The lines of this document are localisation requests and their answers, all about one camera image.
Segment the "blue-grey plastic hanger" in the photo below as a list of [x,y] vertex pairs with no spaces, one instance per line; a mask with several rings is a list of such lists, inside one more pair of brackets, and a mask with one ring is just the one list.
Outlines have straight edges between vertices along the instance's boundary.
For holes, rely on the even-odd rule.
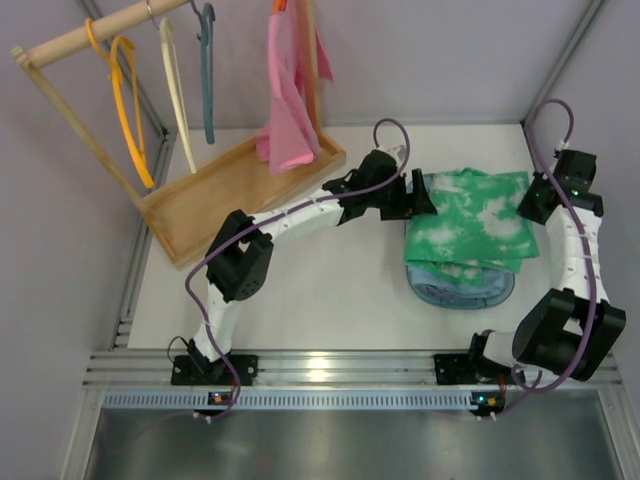
[[215,11],[210,2],[206,2],[201,9],[195,1],[190,1],[191,8],[198,18],[200,31],[197,39],[200,44],[200,79],[202,115],[205,138],[208,144],[216,141],[214,127],[214,90],[213,90],[213,27]]

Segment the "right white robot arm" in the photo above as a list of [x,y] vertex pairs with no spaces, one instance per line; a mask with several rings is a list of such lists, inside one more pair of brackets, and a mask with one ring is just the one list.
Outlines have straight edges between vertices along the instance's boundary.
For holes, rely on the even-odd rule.
[[626,325],[603,286],[598,232],[601,196],[590,192],[596,157],[562,150],[552,177],[537,173],[517,208],[545,228],[551,248],[551,287],[512,332],[473,336],[469,361],[481,381],[530,365],[576,381],[589,380]]

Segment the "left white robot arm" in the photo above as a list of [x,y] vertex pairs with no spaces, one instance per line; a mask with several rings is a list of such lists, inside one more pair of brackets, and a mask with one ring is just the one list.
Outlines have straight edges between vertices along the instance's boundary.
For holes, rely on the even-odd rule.
[[435,215],[422,172],[414,169],[411,184],[406,184],[402,172],[406,163],[401,147],[375,148],[359,167],[325,182],[298,204],[251,215],[241,209],[231,212],[185,281],[187,293],[203,314],[189,341],[189,354],[209,365],[231,351],[239,303],[265,283],[275,246],[343,225],[370,208],[378,210],[383,221]]

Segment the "green tie-dye trousers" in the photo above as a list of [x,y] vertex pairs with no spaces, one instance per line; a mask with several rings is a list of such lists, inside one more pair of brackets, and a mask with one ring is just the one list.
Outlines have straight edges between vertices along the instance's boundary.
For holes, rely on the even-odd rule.
[[517,274],[539,256],[532,223],[517,214],[530,185],[526,172],[465,168],[427,174],[424,183],[437,213],[408,222],[407,266],[478,286],[488,269]]

